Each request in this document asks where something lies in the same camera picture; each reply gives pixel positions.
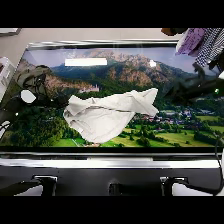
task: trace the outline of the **castle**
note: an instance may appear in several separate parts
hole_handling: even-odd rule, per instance
[[[99,92],[99,91],[100,91],[100,89],[99,89],[99,87],[96,84],[95,87],[93,86],[93,87],[91,87],[89,89],[86,89],[85,87],[83,89],[80,89],[79,93],[89,93],[89,92]]]

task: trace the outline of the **sky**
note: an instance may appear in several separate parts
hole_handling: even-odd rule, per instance
[[[185,72],[194,73],[192,64],[195,57],[188,55],[175,55],[175,47],[153,47],[153,48],[107,48],[113,50],[116,54],[144,55],[154,61],[159,61],[169,66],[180,68]],[[65,59],[74,58],[83,54],[89,49],[56,49],[56,50],[32,50],[26,51],[23,58],[33,65],[46,65],[55,67],[65,63]],[[206,74],[214,75],[213,71],[206,70]]]

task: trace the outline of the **pink fabric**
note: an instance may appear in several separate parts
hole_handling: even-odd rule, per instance
[[[194,49],[198,46],[200,41],[203,39],[205,30],[206,28],[189,28],[189,30],[186,31],[188,32],[187,36],[184,42],[182,43],[181,47],[176,52],[176,55],[188,54],[191,56],[195,56],[195,53],[197,51],[194,52]]]

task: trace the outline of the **display screen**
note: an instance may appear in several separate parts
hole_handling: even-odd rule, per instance
[[[175,55],[175,51],[175,47],[25,51],[1,108],[21,96],[23,89],[34,95],[45,94],[49,99],[75,95],[85,100],[157,88],[153,105],[159,113],[154,117],[136,113],[118,136],[93,143],[69,127],[63,117],[65,107],[24,105],[2,134],[0,146],[51,147],[48,151],[52,152],[58,147],[176,147],[180,151],[183,147],[214,147],[213,133],[224,132],[222,99],[205,97],[184,106],[164,98],[174,82],[196,76],[192,66],[195,58]],[[45,77],[38,84],[41,71]],[[214,76],[216,72],[207,70],[206,74]]]

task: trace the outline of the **checkered fabric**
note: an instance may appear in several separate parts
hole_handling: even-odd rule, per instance
[[[224,43],[223,28],[207,28],[196,63],[205,66],[209,61],[216,58],[224,47],[221,47],[220,43]]]

